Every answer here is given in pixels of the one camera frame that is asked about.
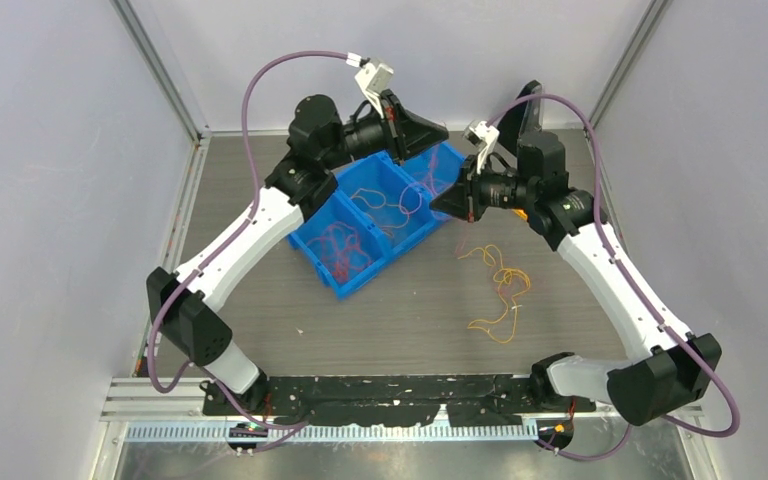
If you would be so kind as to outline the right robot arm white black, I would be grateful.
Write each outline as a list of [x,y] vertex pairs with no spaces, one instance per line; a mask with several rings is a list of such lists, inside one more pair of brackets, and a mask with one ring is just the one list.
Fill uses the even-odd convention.
[[475,146],[455,182],[432,202],[433,210],[476,222],[489,207],[525,212],[530,228],[585,282],[625,351],[621,361],[588,360],[562,352],[531,367],[534,403],[556,410],[570,397],[614,406],[634,426],[701,399],[722,355],[711,334],[698,336],[659,301],[624,254],[613,227],[591,193],[569,184],[566,151],[550,132],[528,132],[517,144],[517,165],[490,165],[498,132],[471,127]]

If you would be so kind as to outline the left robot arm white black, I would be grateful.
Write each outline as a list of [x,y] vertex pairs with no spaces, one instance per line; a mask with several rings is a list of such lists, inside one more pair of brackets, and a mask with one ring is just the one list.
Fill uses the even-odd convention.
[[288,129],[288,151],[252,203],[205,249],[146,279],[149,339],[170,341],[228,391],[240,412],[258,412],[266,373],[235,343],[219,310],[246,274],[281,240],[310,220],[337,189],[334,171],[379,152],[403,163],[447,140],[446,127],[406,109],[390,90],[381,106],[343,121],[322,94],[301,100]]

